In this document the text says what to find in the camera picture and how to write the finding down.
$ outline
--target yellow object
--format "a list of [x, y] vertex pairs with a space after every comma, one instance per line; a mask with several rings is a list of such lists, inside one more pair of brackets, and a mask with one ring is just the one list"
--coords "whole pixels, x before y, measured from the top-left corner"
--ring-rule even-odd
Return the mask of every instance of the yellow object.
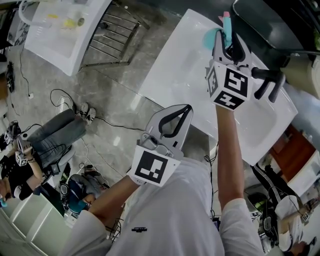
[[48, 18], [58, 19], [58, 15], [48, 14]]
[[71, 19], [71, 18], [67, 18], [64, 23], [63, 23], [63, 26], [66, 28], [66, 29], [74, 29], [75, 27], [77, 27], [77, 23]]

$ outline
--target white marker cube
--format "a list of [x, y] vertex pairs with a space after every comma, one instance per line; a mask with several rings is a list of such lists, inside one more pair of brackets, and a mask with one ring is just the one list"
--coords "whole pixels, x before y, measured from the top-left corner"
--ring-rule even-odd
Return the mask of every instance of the white marker cube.
[[249, 101], [253, 79], [244, 73], [214, 61], [206, 76], [210, 100], [231, 111]]

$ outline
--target person in white shirt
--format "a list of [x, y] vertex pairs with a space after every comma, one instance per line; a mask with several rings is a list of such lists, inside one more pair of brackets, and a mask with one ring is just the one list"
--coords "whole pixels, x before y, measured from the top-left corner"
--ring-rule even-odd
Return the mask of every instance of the person in white shirt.
[[[260, 238], [244, 200], [244, 169], [234, 113], [216, 106], [219, 230], [212, 219], [208, 167], [185, 158], [163, 187], [130, 176], [83, 210], [60, 256], [262, 256]], [[136, 191], [136, 202], [116, 241], [104, 223]]]
[[[288, 186], [288, 184], [278, 176], [273, 169], [267, 165], [265, 170], [260, 168], [258, 164], [251, 166], [253, 173], [268, 191], [271, 199], [271, 205], [268, 208], [268, 216], [263, 216], [263, 228], [274, 229], [277, 233], [279, 248], [288, 256], [307, 256], [310, 245], [302, 240], [303, 228], [301, 217], [306, 213], [305, 208], [300, 208], [296, 193]], [[276, 214], [277, 227], [272, 227], [267, 223], [272, 218], [272, 212]]]

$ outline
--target person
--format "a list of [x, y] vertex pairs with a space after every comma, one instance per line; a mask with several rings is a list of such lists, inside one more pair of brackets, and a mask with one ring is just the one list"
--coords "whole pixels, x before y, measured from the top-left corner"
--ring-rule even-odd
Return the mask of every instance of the person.
[[[298, 200], [300, 199], [285, 180], [273, 171], [270, 165], [267, 165], [265, 170], [260, 168], [258, 164], [251, 166], [251, 169], [268, 191], [268, 196], [271, 199], [271, 205], [265, 206], [269, 211], [268, 216], [271, 218], [272, 213], [275, 213], [275, 225], [268, 227], [263, 221], [263, 228], [266, 230], [274, 226], [274, 233], [277, 233], [278, 246], [285, 255], [308, 255], [310, 245], [302, 240], [304, 225], [301, 221], [301, 217], [307, 210], [304, 207], [299, 207]], [[263, 219], [268, 217], [265, 214], [262, 215]]]
[[[210, 171], [205, 164], [184, 158], [162, 187], [129, 175], [114, 184], [89, 211], [80, 213], [59, 255], [264, 255], [244, 199], [244, 169], [234, 113], [216, 106], [216, 114], [222, 209], [219, 231], [210, 218]], [[107, 239], [104, 223], [135, 191], [136, 202], [112, 242]]]
[[17, 140], [13, 149], [0, 161], [0, 197], [5, 203], [10, 198], [24, 200], [43, 182], [43, 170], [59, 162], [69, 146], [86, 133], [96, 116], [94, 108], [84, 103], [75, 116], [72, 109], [65, 110], [38, 128], [28, 138], [33, 153], [26, 154], [27, 165], [19, 166], [16, 162]]
[[74, 214], [89, 208], [109, 188], [102, 175], [94, 169], [86, 169], [81, 175], [72, 175], [68, 187], [67, 206]]

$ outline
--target white stripe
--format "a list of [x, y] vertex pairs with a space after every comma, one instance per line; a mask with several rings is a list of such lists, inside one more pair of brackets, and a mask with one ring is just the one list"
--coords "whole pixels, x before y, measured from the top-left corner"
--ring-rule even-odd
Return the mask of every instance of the white stripe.
[[277, 199], [278, 203], [281, 201], [280, 195], [278, 193], [278, 190], [276, 189], [275, 185], [273, 184], [273, 182], [271, 181], [271, 179], [262, 171], [260, 170], [258, 167], [254, 166], [255, 170], [257, 172], [259, 172], [259, 174], [261, 176], [264, 177], [264, 179], [271, 185], [271, 188], [273, 190], [273, 193], [275, 195], [275, 198]]

